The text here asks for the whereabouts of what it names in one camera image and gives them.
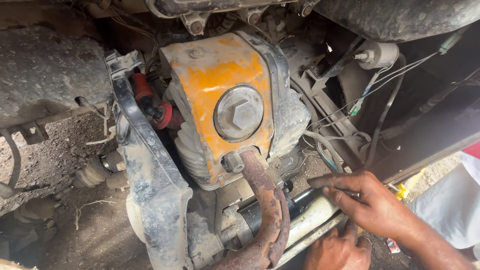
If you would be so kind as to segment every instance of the red fabric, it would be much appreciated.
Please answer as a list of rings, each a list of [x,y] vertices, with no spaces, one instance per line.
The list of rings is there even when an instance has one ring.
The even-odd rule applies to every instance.
[[[465,154],[469,154],[475,158],[480,159],[480,142],[474,143],[462,150]]]

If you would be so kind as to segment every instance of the white cloth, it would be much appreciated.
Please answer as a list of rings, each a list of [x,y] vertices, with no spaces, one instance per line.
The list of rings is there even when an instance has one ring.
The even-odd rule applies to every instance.
[[[459,156],[465,165],[455,167],[410,202],[408,208],[453,247],[479,244],[475,256],[480,260],[480,160],[465,153]]]

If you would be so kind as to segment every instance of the rusty metal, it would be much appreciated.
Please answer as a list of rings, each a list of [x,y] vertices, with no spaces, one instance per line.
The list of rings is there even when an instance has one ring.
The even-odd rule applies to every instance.
[[[240,157],[245,163],[242,174],[262,210],[262,225],[252,242],[231,257],[207,267],[208,270],[264,270],[274,267],[287,245],[290,215],[285,195],[275,188],[253,151],[246,150],[240,153]]]

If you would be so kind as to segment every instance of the gravel ground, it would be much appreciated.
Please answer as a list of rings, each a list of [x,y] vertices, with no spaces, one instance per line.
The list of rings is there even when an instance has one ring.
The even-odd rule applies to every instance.
[[[26,145],[20,135],[14,135],[22,155],[22,172],[17,186],[27,186],[33,182],[47,183],[74,172],[83,164],[71,155],[71,147],[104,138],[103,120],[92,113],[49,124],[46,129],[50,140],[32,146]],[[99,152],[107,153],[115,147],[113,143],[108,143],[82,147],[78,152],[94,155]],[[459,162],[458,157],[452,155],[429,166],[405,201],[410,202]],[[12,166],[11,151],[7,143],[0,140],[0,181],[8,182]],[[301,174],[294,179],[295,188],[292,195],[308,187],[305,179],[327,172],[329,171],[321,160],[309,156],[301,169]],[[66,185],[68,185],[67,180],[54,187],[0,200],[0,214],[11,211],[15,204],[22,204],[33,197],[46,196]],[[71,192],[62,199],[61,206],[55,210],[52,218],[58,227],[57,235],[46,243],[29,246],[18,254],[13,254],[13,257],[23,258],[22,263],[26,266],[38,266],[40,269],[49,270],[151,269],[146,248],[135,236],[127,218],[125,210],[127,195],[128,190],[126,192],[109,190],[106,183],[93,189],[84,188]],[[74,224],[75,209],[99,200],[109,202],[84,206],[77,230]],[[408,269],[410,259],[403,253],[390,254],[385,239],[368,232],[362,234],[373,243],[370,269]]]

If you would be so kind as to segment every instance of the engine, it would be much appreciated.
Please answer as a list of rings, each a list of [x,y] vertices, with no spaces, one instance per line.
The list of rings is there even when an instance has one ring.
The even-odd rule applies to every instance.
[[[242,177],[241,149],[256,147],[268,166],[265,160],[298,143],[310,112],[289,88],[288,63],[277,49],[237,32],[161,50],[172,68],[164,99],[185,119],[175,146],[202,189]]]

